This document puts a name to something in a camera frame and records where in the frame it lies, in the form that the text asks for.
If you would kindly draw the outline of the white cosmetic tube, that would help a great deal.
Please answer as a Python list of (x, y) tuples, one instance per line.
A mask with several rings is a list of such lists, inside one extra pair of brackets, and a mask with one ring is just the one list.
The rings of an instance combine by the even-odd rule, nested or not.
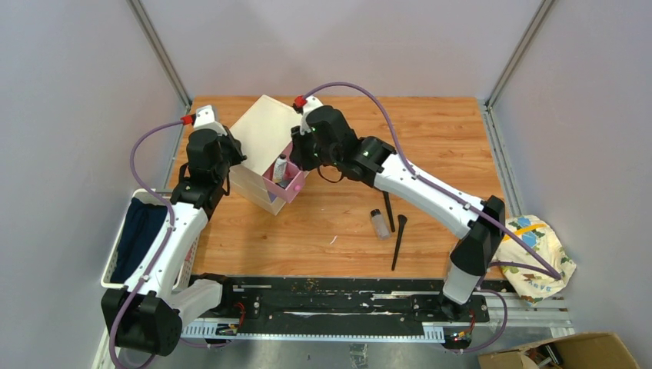
[(285, 154), (280, 154), (275, 162), (272, 171), (272, 181), (276, 184), (280, 184), (285, 179), (285, 173), (287, 170), (287, 156)]

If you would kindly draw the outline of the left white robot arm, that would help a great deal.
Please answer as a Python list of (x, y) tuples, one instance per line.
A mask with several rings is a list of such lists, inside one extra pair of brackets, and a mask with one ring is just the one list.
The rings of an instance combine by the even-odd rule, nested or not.
[(173, 292), (186, 254), (229, 194), (231, 166), (246, 159), (228, 128), (196, 128), (187, 154), (170, 198), (148, 191), (166, 210), (150, 250), (124, 286), (108, 289), (101, 299), (115, 364), (117, 347), (151, 358), (169, 355), (182, 330), (207, 311), (216, 317), (235, 311), (240, 323), (245, 319), (245, 306), (235, 301), (233, 281), (224, 275), (203, 274), (182, 292)]

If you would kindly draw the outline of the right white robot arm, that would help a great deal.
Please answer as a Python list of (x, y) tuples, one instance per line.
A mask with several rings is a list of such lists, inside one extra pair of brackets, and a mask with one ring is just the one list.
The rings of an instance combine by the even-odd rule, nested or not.
[(505, 206), (483, 200), (420, 171), (396, 148), (374, 136), (358, 137), (341, 111), (330, 105), (296, 107), (301, 123), (291, 129), (290, 160), (302, 171), (336, 168), (341, 177), (394, 194), (442, 223), (458, 242), (450, 254), (439, 310), (458, 321), (504, 236)]

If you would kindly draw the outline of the white mini drawer cabinet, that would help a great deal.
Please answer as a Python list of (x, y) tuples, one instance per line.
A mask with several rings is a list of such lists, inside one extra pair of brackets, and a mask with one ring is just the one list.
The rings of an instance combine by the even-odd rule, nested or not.
[(294, 109), (270, 96), (262, 95), (231, 127), (242, 143), (247, 160), (231, 167), (231, 190), (276, 215), (287, 202), (268, 196), (263, 174), (291, 143), (290, 130), (300, 124)]

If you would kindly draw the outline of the pink drawer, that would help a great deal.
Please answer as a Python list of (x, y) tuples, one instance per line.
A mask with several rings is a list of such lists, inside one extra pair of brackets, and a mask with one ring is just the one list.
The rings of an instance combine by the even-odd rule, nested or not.
[(285, 179), (282, 183), (276, 184), (272, 181), (272, 171), (276, 159), (263, 174), (264, 185), (266, 187), (268, 196), (272, 201), (281, 199), (287, 203), (291, 203), (305, 186), (307, 172), (302, 171), (290, 160), (290, 153), (292, 148), (293, 144), (290, 143), (281, 153), (287, 156), (288, 161)]

